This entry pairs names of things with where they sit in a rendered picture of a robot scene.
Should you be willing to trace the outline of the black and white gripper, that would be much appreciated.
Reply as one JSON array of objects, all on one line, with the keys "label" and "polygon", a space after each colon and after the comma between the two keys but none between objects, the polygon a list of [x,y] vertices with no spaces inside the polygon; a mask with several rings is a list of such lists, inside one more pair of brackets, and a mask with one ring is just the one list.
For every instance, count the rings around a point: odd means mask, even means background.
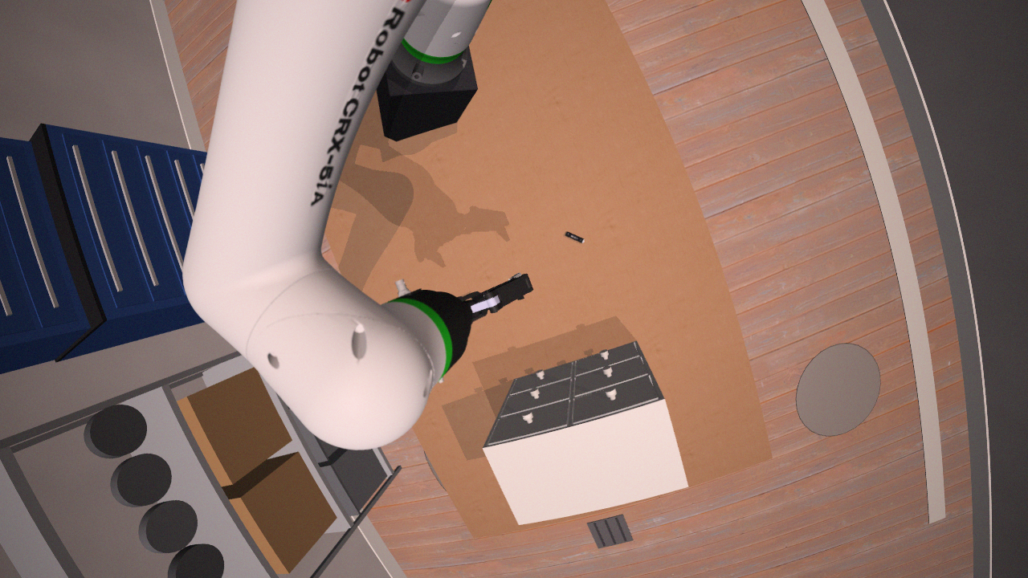
[{"label": "black and white gripper", "polygon": [[[512,301],[524,299],[524,294],[533,292],[533,284],[528,274],[518,273],[513,275],[509,281],[504,282],[484,292],[472,292],[465,296],[456,297],[451,293],[441,292],[449,299],[458,304],[458,310],[465,315],[467,322],[467,336],[471,332],[472,323],[487,314],[488,308],[491,312],[498,312],[507,306]],[[471,300],[467,300],[471,299]]]}]

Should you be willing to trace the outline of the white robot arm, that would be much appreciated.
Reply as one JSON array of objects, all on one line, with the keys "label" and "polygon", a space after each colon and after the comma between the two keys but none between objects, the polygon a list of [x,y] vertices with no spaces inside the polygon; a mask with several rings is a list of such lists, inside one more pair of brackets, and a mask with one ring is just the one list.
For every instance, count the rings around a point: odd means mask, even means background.
[{"label": "white robot arm", "polygon": [[350,147],[389,63],[421,87],[448,84],[491,2],[236,0],[185,294],[339,449],[406,434],[467,346],[445,294],[399,279],[379,304],[324,260]]}]

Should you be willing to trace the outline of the white chest of drawers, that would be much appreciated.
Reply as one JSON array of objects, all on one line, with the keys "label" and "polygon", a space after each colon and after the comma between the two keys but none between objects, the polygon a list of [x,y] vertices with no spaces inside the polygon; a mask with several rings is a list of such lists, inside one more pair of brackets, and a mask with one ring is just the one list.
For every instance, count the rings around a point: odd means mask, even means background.
[{"label": "white chest of drawers", "polygon": [[[633,341],[638,345],[638,341]],[[570,425],[488,444],[504,406],[483,444],[493,474],[518,523],[581,515],[689,487],[666,400],[636,347],[658,400],[573,424],[576,361],[570,383]],[[568,364],[570,364],[568,363]],[[639,377],[639,378],[642,378]]]}]

